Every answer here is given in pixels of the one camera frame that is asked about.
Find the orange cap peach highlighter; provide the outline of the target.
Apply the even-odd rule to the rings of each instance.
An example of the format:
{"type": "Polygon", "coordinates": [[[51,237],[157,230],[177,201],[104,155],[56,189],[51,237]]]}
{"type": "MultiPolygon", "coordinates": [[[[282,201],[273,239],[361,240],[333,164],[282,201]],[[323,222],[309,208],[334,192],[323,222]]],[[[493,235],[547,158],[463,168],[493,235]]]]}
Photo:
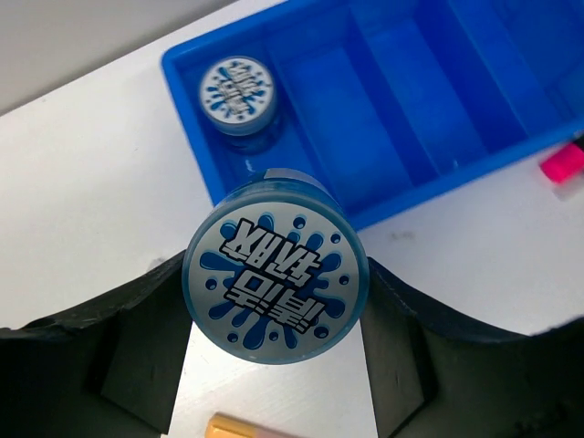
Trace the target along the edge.
{"type": "Polygon", "coordinates": [[[278,438],[284,434],[243,422],[219,413],[214,414],[207,423],[205,438],[278,438]]]}

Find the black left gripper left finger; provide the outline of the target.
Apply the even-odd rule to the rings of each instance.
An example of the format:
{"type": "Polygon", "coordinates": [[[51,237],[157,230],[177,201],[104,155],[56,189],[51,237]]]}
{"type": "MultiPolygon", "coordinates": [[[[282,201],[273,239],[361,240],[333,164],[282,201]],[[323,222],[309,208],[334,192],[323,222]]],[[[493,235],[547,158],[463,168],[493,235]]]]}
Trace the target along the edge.
{"type": "Polygon", "coordinates": [[[192,319],[183,255],[109,292],[1,330],[4,437],[161,437],[192,319]]]}

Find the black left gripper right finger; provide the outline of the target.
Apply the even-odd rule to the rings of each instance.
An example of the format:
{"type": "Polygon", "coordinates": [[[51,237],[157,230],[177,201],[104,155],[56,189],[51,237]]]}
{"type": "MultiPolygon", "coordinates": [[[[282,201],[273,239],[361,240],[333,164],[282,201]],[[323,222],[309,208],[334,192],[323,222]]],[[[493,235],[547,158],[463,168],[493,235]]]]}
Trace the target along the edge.
{"type": "Polygon", "coordinates": [[[522,335],[370,262],[360,319],[380,437],[580,437],[583,321],[522,335]]]}

